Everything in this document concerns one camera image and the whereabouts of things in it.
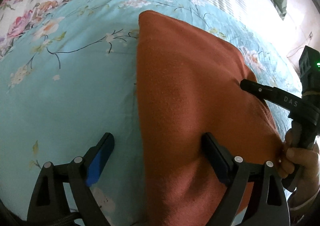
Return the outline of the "person's right hand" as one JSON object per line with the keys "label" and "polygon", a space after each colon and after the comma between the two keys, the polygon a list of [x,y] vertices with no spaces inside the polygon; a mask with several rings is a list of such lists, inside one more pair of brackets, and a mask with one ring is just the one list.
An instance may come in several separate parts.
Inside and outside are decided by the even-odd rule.
{"label": "person's right hand", "polygon": [[304,204],[319,191],[319,147],[314,145],[312,150],[292,147],[293,132],[288,130],[285,135],[283,152],[280,156],[278,173],[286,178],[295,170],[295,165],[303,168],[302,175],[297,181],[296,192],[291,195],[294,207]]}

